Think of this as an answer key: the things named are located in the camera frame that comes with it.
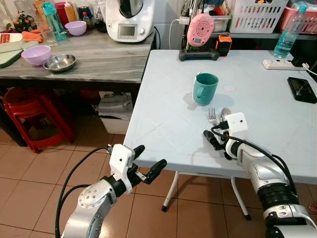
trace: purple bowl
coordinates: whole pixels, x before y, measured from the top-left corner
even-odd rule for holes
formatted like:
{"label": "purple bowl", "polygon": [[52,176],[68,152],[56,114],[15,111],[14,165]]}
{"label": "purple bowl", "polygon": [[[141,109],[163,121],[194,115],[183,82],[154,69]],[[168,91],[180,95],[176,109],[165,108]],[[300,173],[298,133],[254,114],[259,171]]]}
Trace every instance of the purple bowl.
{"label": "purple bowl", "polygon": [[85,21],[72,21],[65,25],[65,28],[73,36],[81,36],[86,32],[87,23]]}
{"label": "purple bowl", "polygon": [[28,63],[39,66],[51,58],[52,53],[49,46],[34,46],[23,51],[21,56]]}

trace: power strip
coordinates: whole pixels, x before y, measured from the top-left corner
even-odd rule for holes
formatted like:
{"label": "power strip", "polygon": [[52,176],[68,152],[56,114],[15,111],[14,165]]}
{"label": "power strip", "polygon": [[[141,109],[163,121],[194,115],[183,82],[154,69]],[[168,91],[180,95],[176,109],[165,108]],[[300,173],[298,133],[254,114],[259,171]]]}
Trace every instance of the power strip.
{"label": "power strip", "polygon": [[265,59],[263,60],[263,66],[266,69],[281,69],[281,70],[302,70],[305,71],[304,67],[295,67],[291,60],[270,60]]}

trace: teal mug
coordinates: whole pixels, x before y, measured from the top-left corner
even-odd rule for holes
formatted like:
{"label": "teal mug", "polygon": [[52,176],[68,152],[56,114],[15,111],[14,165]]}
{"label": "teal mug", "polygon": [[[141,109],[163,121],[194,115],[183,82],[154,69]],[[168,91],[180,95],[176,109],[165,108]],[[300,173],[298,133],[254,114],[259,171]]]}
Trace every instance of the teal mug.
{"label": "teal mug", "polygon": [[209,104],[216,92],[219,79],[211,73],[200,73],[195,78],[193,98],[201,105]]}

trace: fork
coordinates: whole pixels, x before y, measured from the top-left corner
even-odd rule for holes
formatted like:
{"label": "fork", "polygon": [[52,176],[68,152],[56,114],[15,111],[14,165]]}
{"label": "fork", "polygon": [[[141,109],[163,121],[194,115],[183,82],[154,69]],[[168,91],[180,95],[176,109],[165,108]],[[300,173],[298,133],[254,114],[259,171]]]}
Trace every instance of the fork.
{"label": "fork", "polygon": [[214,107],[212,108],[208,108],[208,113],[209,113],[209,118],[208,121],[209,123],[213,124],[213,125],[217,125],[217,118],[216,118],[216,111],[214,109]]}

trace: metal bowl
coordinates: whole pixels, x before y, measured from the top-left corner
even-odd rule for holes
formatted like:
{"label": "metal bowl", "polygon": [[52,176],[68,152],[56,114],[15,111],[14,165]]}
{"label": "metal bowl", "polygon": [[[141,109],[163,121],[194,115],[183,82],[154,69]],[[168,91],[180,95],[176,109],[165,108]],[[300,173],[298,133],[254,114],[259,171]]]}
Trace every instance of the metal bowl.
{"label": "metal bowl", "polygon": [[65,72],[72,69],[75,66],[76,58],[72,55],[60,55],[54,56],[48,59],[43,67],[54,73]]}

